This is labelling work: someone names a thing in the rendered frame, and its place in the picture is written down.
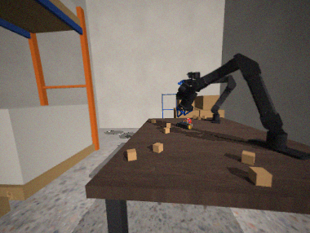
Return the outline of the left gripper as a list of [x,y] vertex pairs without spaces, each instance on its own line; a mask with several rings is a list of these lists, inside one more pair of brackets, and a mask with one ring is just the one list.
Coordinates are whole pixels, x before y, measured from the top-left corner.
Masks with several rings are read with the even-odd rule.
[[[179,114],[179,112],[180,112],[180,114],[177,115],[177,117],[180,117],[182,114],[187,115],[188,113],[190,113],[194,108],[194,106],[192,106],[192,104],[193,104],[193,101],[188,101],[188,99],[187,99],[184,106],[181,103],[179,103],[179,106],[176,107],[176,111],[177,111],[177,114]],[[187,113],[185,113],[186,111],[187,111]]]

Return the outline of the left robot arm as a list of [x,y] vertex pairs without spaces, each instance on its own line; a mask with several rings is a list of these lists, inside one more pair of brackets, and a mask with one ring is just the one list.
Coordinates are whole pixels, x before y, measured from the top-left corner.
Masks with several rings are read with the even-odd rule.
[[199,77],[192,83],[192,86],[187,83],[182,83],[176,94],[176,99],[181,100],[180,103],[184,106],[187,99],[188,101],[194,101],[197,97],[196,92],[200,92],[200,90],[206,88],[214,81],[217,81],[240,68],[242,76],[244,77],[244,80],[246,80],[256,107],[258,108],[260,115],[259,119],[261,120],[263,127],[266,130],[269,130],[267,131],[266,140],[255,138],[248,139],[248,142],[299,160],[310,159],[309,153],[301,152],[286,146],[288,133],[285,135],[285,131],[281,130],[283,122],[279,113],[277,113],[266,85],[264,84],[259,64],[240,53],[235,54],[233,57],[233,59],[229,60],[226,64],[217,68],[213,72],[203,77]]

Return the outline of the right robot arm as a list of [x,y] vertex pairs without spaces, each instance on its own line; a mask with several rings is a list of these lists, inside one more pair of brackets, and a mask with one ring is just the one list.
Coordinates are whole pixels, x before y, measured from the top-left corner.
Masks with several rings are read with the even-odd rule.
[[[195,79],[198,79],[201,76],[200,72],[190,72],[187,73],[188,78],[191,79],[187,79],[187,83],[188,82],[193,82],[195,81]],[[216,121],[216,122],[212,122],[212,123],[218,123],[220,124],[220,119],[219,119],[219,108],[222,105],[222,103],[224,102],[224,100],[228,97],[228,95],[231,93],[231,91],[236,87],[237,83],[234,81],[233,76],[232,75],[228,75],[226,77],[223,77],[221,79],[219,79],[218,81],[214,81],[213,83],[223,83],[223,82],[227,82],[227,86],[226,89],[224,90],[224,92],[220,95],[219,99],[217,100],[217,102],[215,103],[215,105],[213,105],[213,107],[211,108],[211,112],[214,113],[213,114],[213,119],[212,121]],[[213,84],[211,83],[211,84]]]

